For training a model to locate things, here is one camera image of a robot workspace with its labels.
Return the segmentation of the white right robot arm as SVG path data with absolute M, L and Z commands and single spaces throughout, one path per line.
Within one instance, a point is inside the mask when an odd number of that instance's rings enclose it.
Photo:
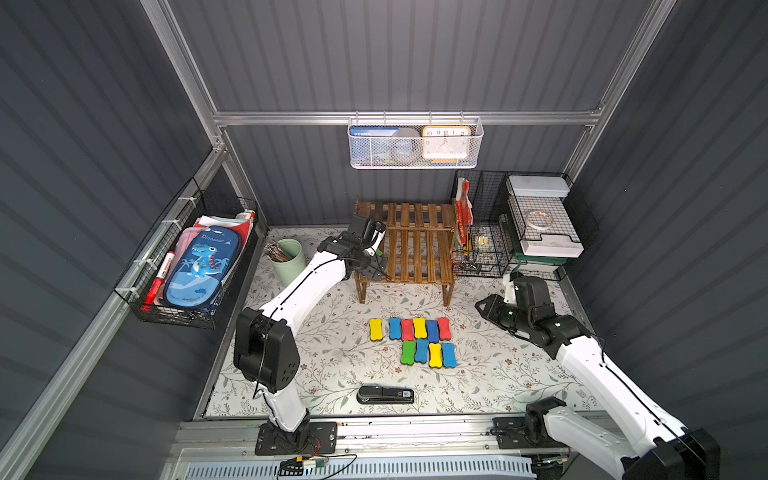
M 721 448 L 704 429 L 691 430 L 653 401 L 607 355 L 602 341 L 571 315 L 555 310 L 545 280 L 518 276 L 506 285 L 513 300 L 491 294 L 480 316 L 542 349 L 581 382 L 620 430 L 615 435 L 547 397 L 527 405 L 518 423 L 495 421 L 500 447 L 565 445 L 615 479 L 717 479 Z

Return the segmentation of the blue eraser shelf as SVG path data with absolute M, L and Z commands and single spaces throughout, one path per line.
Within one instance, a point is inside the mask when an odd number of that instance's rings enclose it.
M 399 317 L 391 317 L 388 321 L 389 324 L 389 338 L 391 340 L 402 339 L 402 319 Z
M 439 343 L 439 324 L 436 320 L 427 320 L 426 323 L 427 340 L 429 343 Z
M 443 367 L 456 368 L 457 367 L 456 346 L 452 343 L 442 343 L 441 352 L 442 352 Z
M 416 340 L 416 350 L 414 361 L 416 363 L 426 364 L 429 360 L 429 341 L 427 339 Z

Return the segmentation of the yellow eraser shelf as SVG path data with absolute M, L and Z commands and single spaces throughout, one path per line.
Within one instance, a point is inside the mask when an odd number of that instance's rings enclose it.
M 374 318 L 369 321 L 369 338 L 371 341 L 381 341 L 384 338 L 383 321 Z
M 423 317 L 416 317 L 413 319 L 413 332 L 416 339 L 427 339 L 428 333 L 426 328 L 426 319 Z
M 443 355 L 442 345 L 440 343 L 429 343 L 429 360 L 428 365 L 430 368 L 440 369 L 443 367 Z

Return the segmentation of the yellow eraser bottom shelf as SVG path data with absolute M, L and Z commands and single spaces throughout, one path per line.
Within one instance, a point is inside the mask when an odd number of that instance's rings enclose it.
M 440 369 L 443 367 L 443 355 L 442 345 L 440 343 L 429 343 L 429 360 L 428 365 L 430 368 Z

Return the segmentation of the yellow eraser top shelf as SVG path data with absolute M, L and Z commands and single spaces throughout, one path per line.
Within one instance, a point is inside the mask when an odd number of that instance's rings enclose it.
M 371 341 L 381 341 L 384 338 L 383 321 L 374 318 L 369 321 L 369 338 Z
M 426 328 L 426 319 L 423 317 L 416 317 L 413 319 L 413 332 L 416 339 L 427 339 L 428 333 Z

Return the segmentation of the red eraser top shelf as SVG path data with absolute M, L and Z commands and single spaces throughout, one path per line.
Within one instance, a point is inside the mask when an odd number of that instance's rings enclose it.
M 438 334 L 441 341 L 449 341 L 452 339 L 452 331 L 450 327 L 450 320 L 446 317 L 437 319 Z
M 414 324 L 412 319 L 401 320 L 401 339 L 403 341 L 414 341 Z

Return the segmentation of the blue eraser bottom shelf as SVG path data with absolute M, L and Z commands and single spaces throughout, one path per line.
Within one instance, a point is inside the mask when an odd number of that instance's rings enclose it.
M 426 364 L 429 360 L 429 341 L 427 339 L 416 340 L 416 350 L 414 361 L 416 363 Z
M 456 368 L 457 367 L 456 346 L 452 343 L 442 343 L 441 352 L 442 352 L 443 367 Z

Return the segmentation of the wooden two-tier shelf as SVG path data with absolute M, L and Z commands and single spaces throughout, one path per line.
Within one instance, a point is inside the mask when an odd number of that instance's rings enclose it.
M 452 204 L 371 202 L 358 199 L 354 214 L 385 224 L 379 249 L 386 265 L 383 283 L 438 285 L 443 305 L 456 283 L 454 243 L 457 214 Z

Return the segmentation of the blue eraser top shelf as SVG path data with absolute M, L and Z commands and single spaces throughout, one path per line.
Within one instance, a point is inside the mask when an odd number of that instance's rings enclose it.
M 389 324 L 389 338 L 391 340 L 402 339 L 402 319 L 399 317 L 391 317 L 388 321 Z
M 426 323 L 427 340 L 429 343 L 439 343 L 439 324 L 436 320 L 427 320 Z

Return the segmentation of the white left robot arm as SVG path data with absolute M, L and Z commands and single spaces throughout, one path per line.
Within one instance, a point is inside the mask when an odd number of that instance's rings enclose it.
M 269 410 L 267 430 L 295 452 L 306 447 L 310 426 L 309 411 L 295 384 L 301 364 L 296 335 L 336 284 L 355 273 L 382 278 L 378 251 L 385 233 L 385 223 L 355 215 L 345 231 L 320 242 L 308 265 L 282 292 L 237 316 L 233 365 L 264 399 Z

